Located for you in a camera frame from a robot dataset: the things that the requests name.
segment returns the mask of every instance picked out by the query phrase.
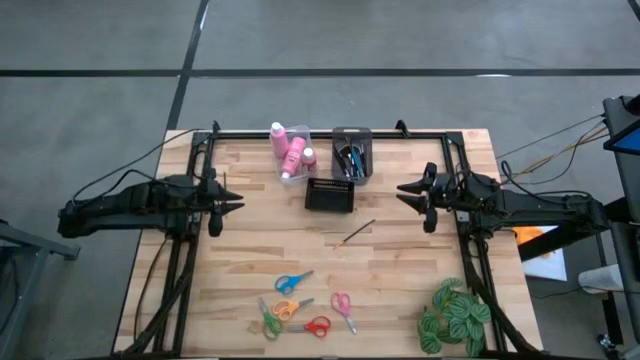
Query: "wooden table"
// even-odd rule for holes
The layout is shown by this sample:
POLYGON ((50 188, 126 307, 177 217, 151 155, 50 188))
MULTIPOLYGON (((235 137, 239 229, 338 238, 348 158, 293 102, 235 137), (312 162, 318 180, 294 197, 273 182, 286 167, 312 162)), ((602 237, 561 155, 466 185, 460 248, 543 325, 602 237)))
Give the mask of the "wooden table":
MULTIPOLYGON (((498 178, 488 131, 461 131, 471 168, 498 178)), ((168 132, 167 138, 176 133, 168 132)), ((190 135, 168 143, 157 177, 184 173, 190 144, 190 135)), ((313 146, 320 177, 330 177, 330 140, 314 140, 313 146)), ((183 356, 425 356, 416 334, 423 306, 431 307, 432 294, 443 279, 464 280, 456 227, 452 214, 440 212, 437 231, 425 234, 423 218, 395 194, 398 184, 417 180, 428 161, 444 169, 441 144, 374 140, 373 151, 374 174, 366 186, 356 187, 354 212, 342 215, 304 209, 306 186, 280 183, 268 140, 216 141, 213 163, 218 180, 226 172, 228 188, 242 194, 246 206, 225 217, 219 238, 209 237, 206 226, 200 235, 183 356), (345 246, 333 249, 371 219, 376 222, 345 246), (315 273, 292 298, 313 297, 315 302, 296 313, 290 324, 327 315, 333 321, 329 335, 318 339, 309 333, 283 333, 277 341, 267 341, 256 298, 262 296, 272 306, 283 299, 273 288, 278 276, 311 269, 315 273), (355 336, 331 309, 329 298, 334 291, 351 295, 355 336)), ((132 342, 136 305, 163 239, 157 231, 142 234, 114 351, 132 342)), ((489 244, 498 302, 525 338, 541 349, 516 242, 511 234, 500 232, 489 244)), ((160 303, 169 248, 163 249, 150 282, 140 328, 160 303)), ((175 312, 169 319, 166 344, 173 338, 175 312)), ((493 347, 489 326, 486 333, 493 347)), ((464 355, 464 345, 445 345, 438 355, 464 355)))

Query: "bottle cap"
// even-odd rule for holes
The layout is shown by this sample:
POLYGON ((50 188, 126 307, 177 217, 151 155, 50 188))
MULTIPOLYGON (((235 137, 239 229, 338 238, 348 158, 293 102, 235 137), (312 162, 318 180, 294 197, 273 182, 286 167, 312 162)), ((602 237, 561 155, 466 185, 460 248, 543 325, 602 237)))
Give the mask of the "bottle cap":
POLYGON ((313 149, 312 148, 306 148, 306 149, 304 149, 304 151, 302 153, 304 154, 305 158, 313 159, 313 149))

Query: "scissor blade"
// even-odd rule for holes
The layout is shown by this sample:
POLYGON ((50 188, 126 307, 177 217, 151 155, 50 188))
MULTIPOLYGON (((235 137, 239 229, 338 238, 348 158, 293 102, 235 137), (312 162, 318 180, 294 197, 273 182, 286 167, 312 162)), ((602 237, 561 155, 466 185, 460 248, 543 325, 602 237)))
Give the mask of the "scissor blade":
POLYGON ((298 307, 303 307, 303 306, 309 305, 312 302, 313 302, 313 298, 307 299, 307 300, 302 300, 302 301, 300 301, 300 303, 298 303, 298 307))
POLYGON ((313 271, 314 271, 314 270, 310 270, 310 271, 307 271, 306 273, 304 273, 304 274, 300 275, 300 280, 302 280, 302 279, 304 279, 304 278, 306 278, 306 277, 310 276, 311 274, 313 274, 313 271))
POLYGON ((288 332, 305 332, 304 325, 293 325, 287 327, 288 332))
POLYGON ((347 319, 347 325, 349 325, 349 330, 351 330, 353 335, 355 335, 358 332, 356 330, 356 324, 353 323, 353 319, 351 319, 351 316, 347 316, 346 319, 347 319))
POLYGON ((260 311, 262 311, 263 314, 269 312, 269 309, 267 309, 267 304, 264 303, 264 300, 261 297, 258 298, 258 306, 260 306, 260 311))

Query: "cable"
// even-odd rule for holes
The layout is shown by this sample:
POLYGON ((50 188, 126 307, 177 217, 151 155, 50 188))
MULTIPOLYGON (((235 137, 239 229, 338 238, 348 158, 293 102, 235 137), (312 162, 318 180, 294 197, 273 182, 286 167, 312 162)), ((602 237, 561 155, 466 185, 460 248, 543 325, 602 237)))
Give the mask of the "cable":
POLYGON ((535 194, 536 195, 550 195, 550 194, 566 194, 566 193, 581 194, 581 195, 584 195, 587 198, 591 198, 591 194, 589 194, 586 191, 580 191, 580 190, 543 191, 543 192, 537 192, 535 194))
POLYGON ((542 158, 536 162, 534 162, 533 164, 529 165, 526 169, 522 170, 521 172, 517 173, 516 176, 522 175, 522 174, 530 174, 533 173, 534 171, 538 170, 539 168, 541 168, 542 166, 546 165, 548 162, 550 162, 551 160, 555 159, 556 157, 564 154, 565 152, 571 150, 571 149, 575 149, 576 147, 583 145, 583 140, 584 141, 588 141, 591 140, 594 136, 600 134, 601 132, 603 132, 604 130, 606 130, 606 127, 602 127, 601 129, 599 129, 598 131, 596 131, 595 133, 587 136, 587 134, 589 134, 589 132, 591 132, 592 130, 594 130, 599 124, 596 124, 596 126, 594 126, 593 128, 589 129, 589 131, 587 131, 585 134, 583 134, 580 139, 578 141, 575 142, 575 144, 571 144, 571 145, 567 145, 564 149, 562 149, 561 151, 547 156, 545 158, 542 158))
POLYGON ((83 191, 85 191, 85 190, 86 190, 86 189, 88 189, 89 187, 91 187, 91 186, 93 186, 93 185, 95 185, 95 184, 99 183, 100 181, 102 181, 102 180, 104 180, 104 179, 108 178, 109 176, 111 176, 111 175, 113 175, 113 174, 117 173, 118 171, 123 170, 123 169, 125 169, 125 168, 127 168, 127 167, 129 167, 129 166, 131 166, 131 165, 133 165, 133 164, 135 164, 135 163, 137 163, 138 161, 140 161, 140 160, 142 160, 142 159, 146 158, 147 156, 151 155, 154 151, 156 151, 156 150, 160 149, 161 147, 163 147, 166 143, 168 143, 168 142, 170 142, 170 141, 173 141, 174 139, 177 139, 177 138, 179 138, 180 136, 185 135, 185 134, 188 134, 188 133, 190 133, 190 132, 194 132, 194 131, 201 131, 201 130, 204 130, 204 129, 190 129, 190 130, 183 131, 183 132, 179 133, 178 135, 175 135, 175 136, 173 136, 173 137, 171 137, 171 138, 169 138, 169 139, 167 139, 167 140, 165 140, 165 141, 161 142, 160 144, 158 144, 158 145, 157 145, 157 146, 155 146, 153 149, 149 150, 148 152, 146 152, 144 155, 140 156, 139 158, 137 158, 137 159, 135 159, 135 160, 133 160, 133 161, 131 161, 131 162, 129 162, 129 163, 127 163, 127 164, 125 164, 125 165, 122 165, 122 166, 120 166, 119 168, 117 168, 117 169, 115 169, 115 170, 110 171, 110 172, 109 172, 109 173, 107 173, 106 175, 103 175, 103 176, 99 177, 99 178, 98 178, 98 179, 96 179, 96 180, 93 180, 92 182, 90 182, 90 183, 88 183, 87 185, 85 185, 85 186, 83 186, 82 188, 80 188, 80 190, 78 190, 78 192, 76 192, 76 193, 73 195, 73 197, 71 198, 71 203, 73 203, 73 205, 75 205, 75 202, 76 202, 76 199, 78 198, 78 195, 80 195, 80 193, 82 193, 83 191))
POLYGON ((162 252, 162 248, 169 240, 168 237, 164 238, 162 245, 158 249, 156 256, 154 256, 153 261, 151 261, 151 267, 149 267, 149 272, 147 273, 147 278, 144 281, 144 286, 142 287, 142 292, 140 293, 140 299, 138 300, 138 306, 136 306, 136 316, 133 318, 133 342, 136 341, 138 337, 138 317, 140 316, 140 310, 142 309, 142 300, 144 299, 144 294, 147 292, 147 287, 149 286, 149 281, 151 280, 151 275, 153 274, 153 270, 156 268, 156 264, 158 263, 158 259, 160 258, 160 253, 162 252))
POLYGON ((591 140, 589 140, 589 141, 585 141, 585 142, 583 142, 583 143, 582 143, 582 145, 584 145, 584 144, 588 144, 588 143, 590 143, 590 142, 594 142, 594 141, 596 141, 596 140, 600 140, 600 139, 605 138, 605 137, 608 137, 608 136, 609 136, 609 134, 600 135, 600 136, 598 136, 597 138, 593 138, 593 139, 591 139, 591 140))
POLYGON ((605 135, 602 135, 602 136, 599 136, 599 137, 594 138, 594 136, 596 136, 596 135, 598 135, 599 133, 601 133, 601 132, 603 132, 604 130, 606 130, 606 127, 604 127, 604 126, 603 126, 602 128, 600 128, 598 131, 594 132, 593 134, 588 135, 588 134, 589 134, 591 131, 593 131, 593 130, 598 126, 598 125, 599 125, 599 123, 598 123, 598 124, 596 124, 596 125, 595 125, 594 127, 592 127, 591 129, 589 129, 589 130, 588 130, 586 133, 584 133, 582 136, 580 136, 580 138, 578 138, 578 140, 577 140, 574 144, 572 144, 572 145, 567 145, 567 146, 566 146, 564 149, 562 149, 561 151, 559 151, 559 152, 557 152, 557 153, 555 153, 555 154, 553 154, 553 155, 550 155, 550 156, 547 156, 547 157, 544 157, 544 158, 542 158, 542 159, 539 159, 539 160, 535 161, 533 164, 529 165, 529 166, 528 166, 527 168, 525 168, 524 170, 522 170, 522 171, 520 171, 520 172, 518 172, 518 173, 513 174, 513 178, 515 179, 515 178, 517 178, 518 176, 523 175, 523 174, 531 174, 531 173, 533 173, 534 171, 536 171, 536 170, 540 169, 541 167, 543 167, 544 165, 548 164, 551 160, 553 160, 553 159, 555 159, 556 157, 560 156, 561 154, 565 153, 566 151, 569 151, 569 150, 573 149, 573 152, 572 152, 572 154, 571 154, 571 160, 569 161, 569 164, 567 165, 567 168, 565 168, 565 170, 564 170, 560 175, 558 175, 557 177, 554 177, 554 178, 552 178, 552 179, 548 179, 548 180, 544 180, 544 181, 539 181, 539 182, 527 182, 527 183, 520 183, 520 184, 521 184, 521 185, 539 185, 539 184, 544 184, 544 183, 551 182, 551 181, 553 181, 553 180, 556 180, 556 179, 560 178, 561 176, 563 176, 564 174, 566 174, 566 172, 569 170, 569 168, 570 168, 570 167, 571 167, 571 165, 573 164, 573 159, 574 159, 574 157, 575 157, 575 154, 576 154, 577 148, 578 148, 579 146, 584 145, 584 144, 588 144, 588 143, 593 142, 593 141, 595 141, 595 140, 597 140, 597 139, 601 139, 601 138, 603 138, 603 137, 605 137, 605 136, 608 136, 608 135, 606 135, 606 134, 605 134, 605 135))
POLYGON ((552 137, 552 136, 556 136, 556 135, 558 135, 558 134, 560 134, 560 133, 563 133, 563 132, 565 132, 565 131, 567 131, 567 130, 569 130, 569 129, 573 129, 573 128, 574 128, 574 127, 576 127, 576 126, 582 125, 582 124, 584 124, 584 123, 586 123, 586 122, 589 122, 589 121, 591 121, 591 120, 593 120, 593 119, 597 119, 597 118, 602 117, 602 116, 604 116, 604 114, 595 115, 595 116, 592 116, 592 117, 590 117, 590 118, 588 118, 588 119, 584 119, 584 120, 582 120, 582 121, 579 121, 579 122, 577 122, 577 123, 575 123, 575 124, 573 124, 573 125, 570 125, 570 126, 568 126, 568 127, 564 128, 564 129, 562 129, 562 130, 556 131, 556 132, 554 132, 553 134, 550 134, 550 135, 547 135, 547 136, 541 137, 540 139, 535 140, 535 141, 532 141, 532 142, 530 142, 530 143, 528 143, 528 144, 526 144, 526 145, 523 145, 523 146, 521 146, 521 147, 519 147, 519 148, 517 148, 517 149, 514 149, 514 150, 511 150, 511 151, 508 151, 508 152, 506 152, 506 153, 504 153, 504 154, 502 154, 502 155, 500 155, 500 156, 496 157, 496 160, 501 159, 501 158, 503 158, 503 157, 505 157, 505 156, 507 156, 507 155, 511 155, 511 154, 513 154, 513 153, 515 153, 515 152, 517 152, 517 151, 520 151, 520 150, 522 150, 522 149, 525 149, 525 148, 527 148, 527 147, 529 147, 529 146, 531 146, 531 145, 537 144, 537 143, 539 143, 539 142, 540 142, 540 141, 542 141, 542 140, 546 140, 546 139, 548 139, 548 138, 550 138, 550 137, 552 137))
POLYGON ((613 293, 625 293, 625 294, 640 294, 640 292, 638 291, 625 291, 625 290, 607 290, 607 289, 601 289, 601 288, 597 288, 597 287, 593 287, 593 286, 580 286, 578 288, 575 288, 573 290, 569 290, 569 291, 563 291, 563 292, 559 292, 559 293, 552 293, 552 294, 547 294, 547 295, 543 295, 543 296, 536 296, 536 295, 531 295, 531 297, 538 299, 538 300, 544 300, 546 298, 550 298, 550 297, 554 297, 554 296, 562 296, 562 295, 568 295, 571 293, 574 293, 578 290, 582 290, 582 289, 592 289, 592 290, 600 290, 600 291, 607 291, 607 292, 613 292, 613 293))
MULTIPOLYGON (((509 163, 508 163, 506 160, 502 160, 502 162, 500 163, 500 167, 502 168, 502 172, 504 172, 504 174, 505 174, 505 176, 507 177, 507 179, 509 180, 509 182, 510 182, 511 184, 513 184, 515 187, 517 187, 518 189, 522 190, 522 191, 523 191, 524 193, 526 193, 527 195, 529 195, 529 196, 531 196, 531 197, 534 197, 534 198, 536 198, 536 199, 538 199, 538 200, 540 200, 540 201, 544 201, 544 202, 546 202, 546 203, 556 204, 556 205, 563 205, 563 206, 564 206, 564 205, 567 205, 567 203, 566 203, 566 202, 564 202, 564 201, 553 201, 553 200, 549 200, 549 199, 542 198, 542 197, 538 196, 538 194, 545 194, 545 193, 538 193, 538 194, 534 194, 534 193, 532 193, 531 191, 529 191, 529 190, 525 189, 524 187, 522 187, 522 185, 520 185, 520 184, 518 184, 517 182, 515 182, 515 181, 513 180, 512 175, 511 175, 511 174, 512 174, 512 173, 511 173, 511 166, 509 165, 509 163)), ((570 191, 561 191, 561 192, 562 192, 562 193, 566 193, 566 192, 584 193, 584 194, 587 194, 587 195, 588 195, 588 196, 587 196, 587 199, 585 199, 585 202, 587 202, 587 201, 590 201, 590 200, 591 200, 591 194, 588 194, 588 193, 586 193, 586 192, 584 192, 584 191, 573 191, 573 190, 570 190, 570 191)))
POLYGON ((148 175, 148 174, 145 174, 145 173, 143 173, 143 172, 142 172, 142 171, 140 171, 140 170, 136 170, 136 169, 129 169, 129 170, 125 171, 125 173, 124 173, 124 174, 122 174, 122 176, 120 176, 120 178, 118 179, 118 181, 116 181, 116 183, 115 183, 115 184, 113 184, 113 185, 112 185, 112 186, 111 186, 107 191, 104 191, 104 192, 103 192, 103 193, 101 193, 100 195, 98 195, 98 196, 94 196, 94 197, 92 197, 91 199, 86 200, 86 202, 85 202, 85 203, 82 203, 82 204, 80 205, 80 208, 84 208, 84 207, 86 207, 86 206, 89 206, 89 205, 91 205, 93 202, 95 202, 96 200, 98 200, 98 199, 102 198, 103 196, 107 195, 108 193, 112 192, 115 188, 117 188, 117 187, 118 187, 118 185, 120 185, 120 183, 122 182, 122 180, 124 180, 124 178, 126 178, 126 177, 127 177, 127 175, 129 175, 129 174, 131 174, 131 173, 138 174, 138 175, 140 175, 140 176, 142 176, 142 177, 144 177, 144 178, 147 178, 147 179, 151 180, 153 183, 157 183, 157 184, 164 184, 164 185, 166 185, 166 186, 171 186, 171 187, 181 188, 181 189, 195 189, 195 188, 196 188, 196 186, 193 186, 193 185, 178 185, 178 184, 172 184, 172 183, 166 182, 166 181, 164 181, 164 180, 158 180, 158 179, 155 179, 153 176, 148 175))
MULTIPOLYGON (((480 242, 478 242, 478 240, 476 238, 472 238, 471 241, 476 243, 476 246, 482 246, 484 248, 484 253, 487 254, 487 255, 489 254, 489 243, 487 242, 487 240, 485 240, 483 238, 480 238, 480 242)), ((469 255, 472 258, 476 258, 476 259, 480 258, 479 254, 478 255, 473 255, 473 254, 471 254, 471 251, 469 251, 469 255)))
POLYGON ((0 335, 4 333, 7 325, 9 325, 9 320, 11 320, 11 316, 18 306, 18 297, 20 296, 20 284, 18 284, 18 265, 16 264, 16 259, 13 256, 11 257, 11 266, 13 267, 14 299, 13 305, 11 305, 11 310, 9 310, 7 317, 2 322, 2 327, 0 327, 0 335))
POLYGON ((530 182, 530 183, 526 183, 527 185, 541 185, 541 184, 546 184, 548 182, 552 182, 554 180, 557 180, 559 178, 562 177, 562 175, 566 174, 567 171, 569 171, 569 168, 571 167, 571 164, 573 164, 573 159, 576 157, 576 151, 578 150, 578 146, 580 146, 580 142, 582 141, 582 139, 584 138, 584 135, 580 136, 580 139, 578 139, 578 142, 576 144, 576 146, 573 147, 573 151, 571 152, 571 159, 569 160, 569 164, 567 164, 567 167, 558 175, 552 177, 551 179, 547 179, 547 180, 543 180, 543 181, 536 181, 536 182, 530 182))

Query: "red scissors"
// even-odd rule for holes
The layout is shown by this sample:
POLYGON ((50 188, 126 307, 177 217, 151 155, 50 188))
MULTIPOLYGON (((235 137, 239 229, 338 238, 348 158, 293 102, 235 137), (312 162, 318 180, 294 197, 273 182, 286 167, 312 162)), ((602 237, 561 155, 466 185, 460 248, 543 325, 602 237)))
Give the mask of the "red scissors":
POLYGON ((317 337, 325 337, 331 327, 331 320, 326 316, 317 316, 305 325, 293 325, 287 327, 289 332, 305 332, 308 331, 317 337))

